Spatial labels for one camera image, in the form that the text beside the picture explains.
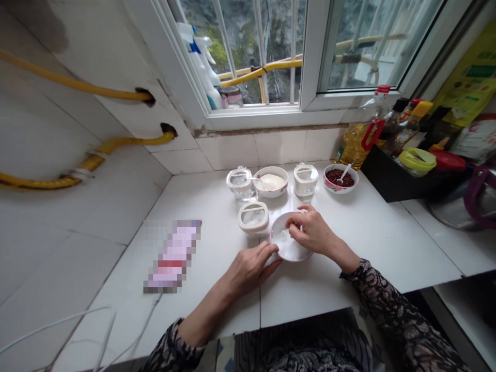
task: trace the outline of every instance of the yellow bag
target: yellow bag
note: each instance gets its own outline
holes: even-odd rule
[[[481,113],[495,92],[496,19],[458,63],[434,99],[430,112],[439,106],[451,107],[443,120],[464,128]]]

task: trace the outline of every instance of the window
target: window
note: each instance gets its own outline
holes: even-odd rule
[[[471,6],[468,0],[125,4],[168,93],[194,127],[209,130],[337,123],[378,84],[393,87],[391,104],[410,98]],[[211,109],[176,22],[211,39],[212,69],[223,85],[240,87],[243,108]]]

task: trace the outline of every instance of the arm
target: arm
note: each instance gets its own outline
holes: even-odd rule
[[[258,288],[279,266],[281,260],[264,268],[269,257],[277,251],[277,245],[266,241],[255,248],[241,250],[195,310],[167,329],[139,372],[194,370],[205,345],[231,304]]]
[[[291,236],[313,252],[327,256],[352,282],[377,326],[401,347],[408,370],[469,370],[458,353],[402,294],[331,231],[312,206],[286,222]]]

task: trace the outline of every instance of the person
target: person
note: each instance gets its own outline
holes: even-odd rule
[[[311,205],[298,209],[307,212],[295,213],[287,220],[291,237],[339,265],[340,278],[351,282],[379,330],[399,348],[405,370],[469,370],[419,310],[336,236],[320,213]],[[197,308],[167,329],[140,371],[194,370],[226,310],[258,288],[279,266],[281,261],[277,260],[265,267],[277,251],[278,247],[267,241],[241,250]],[[324,321],[317,316],[236,336],[235,370],[373,370],[370,347],[363,333],[360,335],[347,319],[346,311],[327,315]]]

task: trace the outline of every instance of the bowl of red beans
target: bowl of red beans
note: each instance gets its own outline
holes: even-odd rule
[[[344,176],[343,183],[339,183],[338,179],[341,178],[345,169],[346,166],[343,164],[331,164],[325,168],[324,186],[332,194],[348,194],[357,186],[360,178],[353,168],[350,168]]]

